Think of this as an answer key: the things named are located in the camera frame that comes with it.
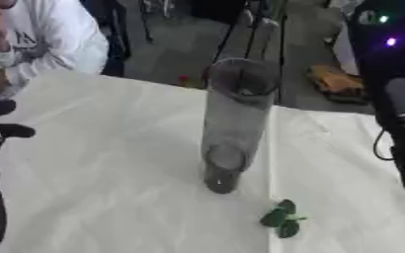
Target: tripod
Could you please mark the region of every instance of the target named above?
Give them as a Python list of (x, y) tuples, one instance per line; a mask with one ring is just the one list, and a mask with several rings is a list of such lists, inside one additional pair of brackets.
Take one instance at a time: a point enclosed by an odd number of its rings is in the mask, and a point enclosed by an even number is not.
[[(284, 64), (285, 64), (285, 56), (284, 56), (284, 46), (285, 46), (285, 25), (286, 25), (286, 21), (287, 21), (287, 14), (285, 11), (285, 6), (288, 0), (281, 0), (280, 2), (280, 6), (277, 7), (277, 10), (275, 11), (275, 15), (273, 16), (273, 18), (275, 20), (277, 20), (276, 22), (273, 22), (269, 19), (266, 19), (264, 16), (264, 11), (266, 9), (266, 0), (258, 0), (259, 1), (259, 5), (258, 5), (258, 12), (256, 14), (256, 17), (253, 20), (252, 23), (252, 33), (250, 35), (250, 38), (247, 42), (247, 47), (246, 47), (246, 51), (244, 53), (244, 58), (249, 58), (250, 56), (250, 52), (253, 48), (253, 43), (255, 41), (255, 37), (256, 37), (256, 33), (257, 30), (260, 26), (261, 23), (263, 23), (263, 21), (267, 21), (267, 23), (270, 24), (274, 24), (278, 27), (280, 27), (280, 49), (279, 49), (279, 78), (277, 80), (277, 85), (279, 86), (278, 89), (278, 102), (280, 104), (283, 103), (283, 96), (284, 96), (284, 89), (283, 89), (283, 73), (284, 73)], [(215, 55), (215, 57), (213, 58), (212, 63), (216, 63), (219, 60), (219, 57), (221, 56), (222, 52), (224, 51), (225, 47), (227, 46), (227, 42), (230, 39), (233, 30), (235, 29), (236, 25), (239, 22), (239, 19), (241, 18), (241, 14), (238, 14), (237, 19), (235, 20), (235, 22), (233, 22), (232, 24), (230, 24), (229, 29), (227, 30), (227, 33), (224, 36), (224, 39), (222, 40), (222, 42), (219, 44), (218, 46), (218, 51)], [(264, 59), (265, 55), (266, 55), (266, 51), (267, 48), (269, 47), (269, 43), (270, 40), (272, 38), (272, 34), (269, 34), (269, 36), (267, 37), (266, 40), (266, 45), (263, 47), (262, 51), (261, 51), (261, 57)]]
[(145, 39), (149, 43), (153, 43), (153, 37), (150, 35), (150, 30), (147, 26), (147, 8), (144, 0), (138, 0), (139, 12), (141, 14), (142, 25), (144, 26)]

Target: transparent cylinder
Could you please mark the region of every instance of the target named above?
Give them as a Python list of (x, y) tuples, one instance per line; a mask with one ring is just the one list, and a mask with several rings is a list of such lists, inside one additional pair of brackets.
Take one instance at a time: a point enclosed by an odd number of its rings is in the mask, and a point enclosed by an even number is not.
[(202, 137), (204, 181), (228, 194), (252, 164), (275, 99), (276, 70), (247, 59), (225, 59), (208, 72)]

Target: white sweatshirt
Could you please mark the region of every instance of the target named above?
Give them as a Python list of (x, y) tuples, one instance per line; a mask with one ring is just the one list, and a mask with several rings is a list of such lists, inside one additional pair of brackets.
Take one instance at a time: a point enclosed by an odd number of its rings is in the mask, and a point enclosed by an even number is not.
[(10, 96), (50, 69), (99, 74), (107, 61), (108, 42), (97, 22), (78, 0), (18, 0), (2, 10), (11, 50), (0, 52)]

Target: purple light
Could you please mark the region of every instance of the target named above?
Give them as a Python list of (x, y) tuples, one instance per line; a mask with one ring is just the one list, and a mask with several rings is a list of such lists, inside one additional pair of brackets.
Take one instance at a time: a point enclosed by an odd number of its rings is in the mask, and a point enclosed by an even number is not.
[(386, 44), (388, 46), (395, 46), (397, 42), (398, 42), (398, 40), (396, 38), (390, 38), (390, 39), (387, 40)]

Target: green plant sprig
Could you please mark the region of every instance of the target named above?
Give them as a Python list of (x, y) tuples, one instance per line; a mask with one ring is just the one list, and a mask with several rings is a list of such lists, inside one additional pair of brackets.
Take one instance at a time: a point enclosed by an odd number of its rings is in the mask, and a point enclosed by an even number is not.
[(299, 232), (299, 221), (302, 220), (307, 220), (307, 217), (296, 214), (296, 204), (291, 200), (283, 200), (261, 218), (260, 223), (274, 228), (279, 238), (290, 238)]

